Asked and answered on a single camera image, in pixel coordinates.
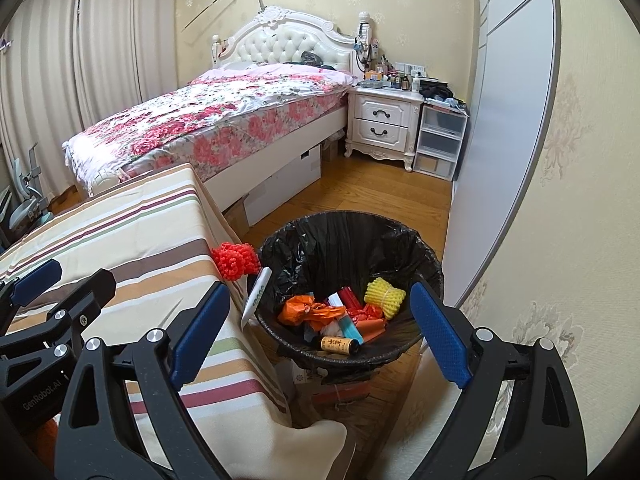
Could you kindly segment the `red foam net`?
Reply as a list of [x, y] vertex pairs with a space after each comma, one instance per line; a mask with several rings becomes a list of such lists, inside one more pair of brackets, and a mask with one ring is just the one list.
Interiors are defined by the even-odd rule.
[[248, 243], [222, 243], [212, 249], [212, 258], [220, 276], [226, 281], [257, 275], [262, 270], [255, 248]]

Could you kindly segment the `orange paper piece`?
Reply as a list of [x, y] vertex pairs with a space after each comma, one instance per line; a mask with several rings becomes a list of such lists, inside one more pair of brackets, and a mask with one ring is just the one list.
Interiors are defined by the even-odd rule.
[[360, 320], [356, 324], [356, 329], [362, 338], [362, 343], [378, 338], [385, 333], [386, 321], [384, 318], [374, 318], [373, 320]]

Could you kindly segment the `white green tube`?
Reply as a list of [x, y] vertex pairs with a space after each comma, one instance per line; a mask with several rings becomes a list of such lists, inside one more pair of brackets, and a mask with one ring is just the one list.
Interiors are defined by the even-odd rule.
[[272, 275], [272, 271], [268, 266], [262, 268], [262, 270], [257, 275], [256, 280], [254, 281], [254, 285], [248, 294], [247, 300], [244, 304], [244, 310], [241, 316], [240, 327], [244, 328], [247, 326], [248, 322], [250, 322], [250, 318], [256, 312], [260, 300], [262, 300], [262, 295], [265, 292], [265, 289], [270, 281]]

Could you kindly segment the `orange plastic wrapper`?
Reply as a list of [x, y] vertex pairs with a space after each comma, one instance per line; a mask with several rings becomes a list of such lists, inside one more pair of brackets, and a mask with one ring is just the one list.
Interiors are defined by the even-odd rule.
[[278, 321], [286, 326], [308, 324], [315, 332], [320, 332], [333, 321], [346, 314], [343, 306], [334, 307], [324, 302], [317, 302], [314, 296], [298, 295], [285, 301]]

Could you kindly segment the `amber bottle black cap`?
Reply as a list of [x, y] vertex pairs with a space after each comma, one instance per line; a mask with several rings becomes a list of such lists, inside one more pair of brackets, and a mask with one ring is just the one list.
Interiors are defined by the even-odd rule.
[[341, 356], [354, 356], [360, 350], [360, 343], [352, 338], [324, 336], [320, 339], [320, 349]]

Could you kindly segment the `yellow foam net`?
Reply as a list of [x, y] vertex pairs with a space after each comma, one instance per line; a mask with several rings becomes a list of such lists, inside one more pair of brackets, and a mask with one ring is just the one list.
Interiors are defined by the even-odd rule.
[[384, 278], [375, 278], [367, 284], [363, 300], [381, 309], [386, 320], [390, 320], [399, 312], [406, 295], [404, 290], [394, 287]]

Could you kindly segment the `long blue sachet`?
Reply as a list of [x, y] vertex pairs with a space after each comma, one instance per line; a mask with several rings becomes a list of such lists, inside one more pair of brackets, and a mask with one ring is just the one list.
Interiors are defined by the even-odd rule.
[[[329, 296], [328, 301], [331, 307], [343, 307], [342, 300], [340, 296], [338, 296], [337, 292], [334, 292], [334, 294]], [[337, 320], [337, 324], [340, 326], [340, 330], [344, 338], [355, 339], [358, 341], [358, 344], [363, 344], [363, 338], [359, 333], [359, 330], [357, 330], [354, 321], [347, 313]]]

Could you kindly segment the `white tissue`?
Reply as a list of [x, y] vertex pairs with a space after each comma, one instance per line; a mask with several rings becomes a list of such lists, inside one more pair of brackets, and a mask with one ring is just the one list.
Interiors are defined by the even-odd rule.
[[340, 324], [333, 320], [330, 324], [322, 327], [320, 334], [322, 337], [341, 337], [343, 336], [343, 331]]

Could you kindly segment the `black trash bin with bag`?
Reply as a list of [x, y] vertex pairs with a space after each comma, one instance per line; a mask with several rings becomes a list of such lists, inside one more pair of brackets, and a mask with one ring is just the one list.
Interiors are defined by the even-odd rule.
[[409, 301], [402, 302], [385, 332], [364, 344], [356, 356], [340, 356], [307, 342], [303, 328], [278, 321], [285, 300], [303, 294], [325, 300], [345, 286], [362, 299], [374, 278], [385, 278], [405, 292], [417, 278], [424, 278], [433, 292], [444, 294], [436, 252], [415, 230], [378, 214], [334, 210], [295, 219], [265, 239], [258, 257], [272, 271], [255, 312], [258, 323], [277, 341], [279, 356], [303, 370], [324, 370], [325, 384], [365, 380], [421, 342]]

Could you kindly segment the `grey office chair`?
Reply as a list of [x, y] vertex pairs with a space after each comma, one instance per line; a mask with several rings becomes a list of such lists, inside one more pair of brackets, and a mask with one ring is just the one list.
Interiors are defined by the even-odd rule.
[[24, 171], [21, 159], [12, 162], [12, 177], [18, 201], [20, 202], [9, 218], [9, 232], [20, 238], [38, 229], [54, 218], [49, 210], [49, 200], [40, 185], [41, 168], [37, 164], [37, 143], [28, 150], [28, 170]]

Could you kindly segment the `striped bed cover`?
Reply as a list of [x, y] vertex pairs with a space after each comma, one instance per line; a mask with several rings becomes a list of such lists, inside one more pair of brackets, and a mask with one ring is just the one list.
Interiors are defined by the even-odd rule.
[[[194, 307], [219, 278], [210, 252], [236, 234], [189, 165], [155, 171], [86, 200], [26, 235], [1, 257], [4, 278], [53, 259], [61, 279], [17, 313], [34, 326], [73, 286], [105, 269], [114, 298], [86, 329], [107, 344], [134, 342]], [[194, 382], [180, 392], [198, 431], [235, 479], [341, 479], [355, 452], [340, 422], [297, 429], [277, 373], [241, 323], [244, 281], [229, 286], [226, 322]]]

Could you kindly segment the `beige curtain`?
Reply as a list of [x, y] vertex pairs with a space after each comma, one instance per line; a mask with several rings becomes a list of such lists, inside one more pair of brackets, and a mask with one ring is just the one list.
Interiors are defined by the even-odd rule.
[[178, 86], [175, 0], [23, 0], [1, 33], [1, 147], [34, 152], [48, 197], [74, 183], [62, 144]]

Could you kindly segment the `white cardboard box under bed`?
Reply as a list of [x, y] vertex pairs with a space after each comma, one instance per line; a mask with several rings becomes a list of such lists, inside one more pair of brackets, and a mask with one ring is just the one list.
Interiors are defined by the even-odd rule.
[[243, 237], [252, 226], [320, 178], [321, 148], [317, 145], [237, 200], [224, 212], [224, 218]]

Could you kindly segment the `bed with floral quilt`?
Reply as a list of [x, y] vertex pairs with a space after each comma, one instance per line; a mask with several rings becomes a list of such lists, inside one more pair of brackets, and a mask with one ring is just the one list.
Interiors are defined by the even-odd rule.
[[341, 70], [294, 63], [214, 68], [75, 134], [62, 145], [65, 163], [90, 196], [107, 177], [185, 162], [206, 181], [333, 112], [353, 83]]

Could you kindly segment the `white sliding wardrobe door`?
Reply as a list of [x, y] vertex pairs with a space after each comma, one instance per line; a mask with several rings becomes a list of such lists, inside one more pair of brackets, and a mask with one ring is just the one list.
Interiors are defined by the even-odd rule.
[[471, 129], [442, 260], [445, 301], [472, 292], [511, 226], [549, 121], [556, 0], [480, 0]]

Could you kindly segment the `plastic drawer unit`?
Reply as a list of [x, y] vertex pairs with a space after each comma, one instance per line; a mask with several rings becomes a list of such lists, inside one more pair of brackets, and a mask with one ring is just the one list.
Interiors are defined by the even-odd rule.
[[464, 106], [425, 100], [412, 169], [449, 182], [454, 180], [468, 122], [469, 114]]

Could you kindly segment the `white nightstand with drawers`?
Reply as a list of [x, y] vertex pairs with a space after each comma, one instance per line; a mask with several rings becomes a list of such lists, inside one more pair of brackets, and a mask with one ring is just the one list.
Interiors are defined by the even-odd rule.
[[359, 152], [375, 160], [402, 162], [411, 172], [423, 103], [423, 96], [416, 92], [352, 87], [345, 156]]

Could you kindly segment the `white tufted headboard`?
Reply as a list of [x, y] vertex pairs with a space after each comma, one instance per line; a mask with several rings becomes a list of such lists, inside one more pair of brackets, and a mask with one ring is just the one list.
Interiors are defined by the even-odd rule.
[[362, 77], [356, 38], [343, 35], [325, 18], [280, 6], [267, 6], [226, 39], [212, 37], [213, 68], [233, 63], [299, 62], [304, 52], [314, 53], [336, 70]]

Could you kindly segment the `clutter on nightstand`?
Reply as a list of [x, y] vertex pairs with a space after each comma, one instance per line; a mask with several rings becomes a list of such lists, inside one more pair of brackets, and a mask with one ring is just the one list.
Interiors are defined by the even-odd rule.
[[367, 63], [362, 64], [362, 79], [356, 83], [358, 88], [410, 91], [424, 100], [469, 111], [468, 103], [454, 94], [448, 82], [427, 76], [425, 67], [390, 62], [376, 40], [369, 44], [368, 55]]

